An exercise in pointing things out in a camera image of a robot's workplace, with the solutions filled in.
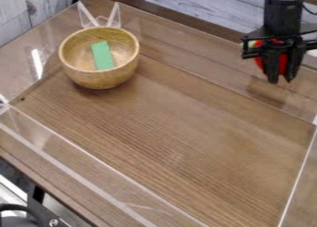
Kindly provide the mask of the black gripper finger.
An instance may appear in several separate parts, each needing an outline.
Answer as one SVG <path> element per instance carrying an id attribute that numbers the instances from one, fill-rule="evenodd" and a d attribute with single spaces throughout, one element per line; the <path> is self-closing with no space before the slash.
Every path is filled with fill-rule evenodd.
<path id="1" fill-rule="evenodd" d="M 305 53 L 305 44 L 295 44 L 293 48 L 287 51 L 286 71 L 283 74 L 283 77 L 287 82 L 290 82 L 297 76 Z"/>
<path id="2" fill-rule="evenodd" d="M 263 72 L 271 84 L 278 83 L 281 57 L 282 52 L 277 48 L 267 47 L 262 52 Z"/>

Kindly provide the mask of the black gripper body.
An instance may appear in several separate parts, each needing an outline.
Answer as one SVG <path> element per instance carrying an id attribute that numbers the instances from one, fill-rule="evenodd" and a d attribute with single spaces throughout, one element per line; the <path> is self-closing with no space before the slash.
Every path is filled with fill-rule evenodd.
<path id="1" fill-rule="evenodd" d="M 275 35 L 263 27 L 242 36 L 242 59 L 262 57 L 263 52 L 269 49 L 277 49 L 282 53 L 289 48 L 294 48 L 294 42 L 302 40 L 305 50 L 317 49 L 317 40 L 305 40 L 303 35 L 317 32 L 317 26 L 302 26 L 298 33 L 289 35 Z"/>

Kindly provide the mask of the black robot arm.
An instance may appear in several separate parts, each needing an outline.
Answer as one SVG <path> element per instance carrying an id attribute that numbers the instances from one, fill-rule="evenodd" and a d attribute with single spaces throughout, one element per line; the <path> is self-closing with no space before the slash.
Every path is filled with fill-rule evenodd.
<path id="1" fill-rule="evenodd" d="M 255 60 L 269 83 L 290 82 L 306 52 L 317 50 L 317 39 L 303 38 L 317 32 L 317 23 L 302 22 L 305 9 L 305 0 L 265 0 L 263 24 L 242 36 L 242 59 Z"/>

